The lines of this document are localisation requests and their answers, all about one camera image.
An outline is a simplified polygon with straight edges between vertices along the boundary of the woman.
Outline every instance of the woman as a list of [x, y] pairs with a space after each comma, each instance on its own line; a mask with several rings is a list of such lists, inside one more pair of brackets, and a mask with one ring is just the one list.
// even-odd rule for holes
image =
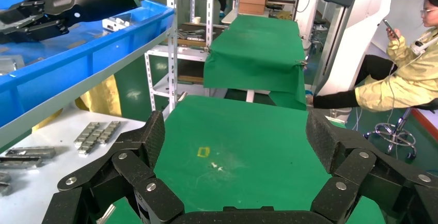
[[[438, 0], [425, 0], [421, 17], [425, 27], [432, 27], [423, 43], [438, 35]], [[374, 55], [365, 56], [355, 85], [368, 75], [378, 80], [353, 90], [325, 96], [307, 97], [314, 108], [338, 109], [362, 107], [373, 111], [406, 108], [427, 104], [438, 98], [438, 43], [433, 43], [421, 56], [414, 54], [398, 29], [386, 30], [389, 38], [387, 54], [393, 62]]]

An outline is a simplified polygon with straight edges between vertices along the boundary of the green cloth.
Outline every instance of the green cloth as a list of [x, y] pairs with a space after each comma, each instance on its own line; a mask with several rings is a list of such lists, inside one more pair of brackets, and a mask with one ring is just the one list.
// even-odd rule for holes
[[[306, 119], [301, 110], [187, 96], [166, 120], [155, 173], [186, 212], [309, 210], [331, 176], [306, 139]], [[355, 223], [385, 222], [377, 204], [362, 197], [348, 221]]]
[[267, 90], [278, 106], [305, 110], [303, 60], [296, 22], [239, 15], [211, 45], [204, 86]]

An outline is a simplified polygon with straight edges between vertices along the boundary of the smartphone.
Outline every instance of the smartphone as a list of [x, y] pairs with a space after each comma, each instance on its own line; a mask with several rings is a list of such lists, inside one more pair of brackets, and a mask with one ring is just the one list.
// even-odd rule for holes
[[398, 35], [396, 34], [396, 32], [394, 31], [394, 29], [389, 25], [388, 20], [384, 19], [383, 23], [385, 23], [386, 27], [388, 27], [394, 34], [394, 36], [397, 38], [397, 40], [400, 40], [400, 38], [398, 37]]

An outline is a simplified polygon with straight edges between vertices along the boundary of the yellow cloth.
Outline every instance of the yellow cloth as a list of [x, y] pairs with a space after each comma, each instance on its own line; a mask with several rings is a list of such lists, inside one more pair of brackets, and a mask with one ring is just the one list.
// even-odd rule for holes
[[[121, 116], [119, 91], [117, 89], [114, 75], [93, 87], [75, 102], [78, 108], [83, 110], [117, 117]], [[62, 109], [58, 110], [55, 114], [47, 117], [35, 125], [32, 128], [32, 132], [49, 124], [52, 120], [59, 116], [61, 112]]]
[[[424, 39], [424, 43], [438, 34], [436, 28], [426, 33], [428, 32], [432, 32], [432, 36]], [[438, 43], [429, 46], [426, 52], [417, 58], [411, 48], [406, 46], [405, 38], [401, 37], [400, 41], [391, 41], [386, 52], [398, 69], [384, 80], [355, 89], [356, 100], [362, 108], [386, 111], [393, 108], [393, 103], [394, 108], [407, 108], [427, 104], [438, 98]]]

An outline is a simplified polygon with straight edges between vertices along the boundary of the yellow tape marking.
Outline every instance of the yellow tape marking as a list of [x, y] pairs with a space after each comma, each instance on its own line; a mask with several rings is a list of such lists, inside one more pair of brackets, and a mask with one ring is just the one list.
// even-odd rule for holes
[[204, 147], [198, 149], [198, 157], [206, 158], [210, 154], [210, 147]]

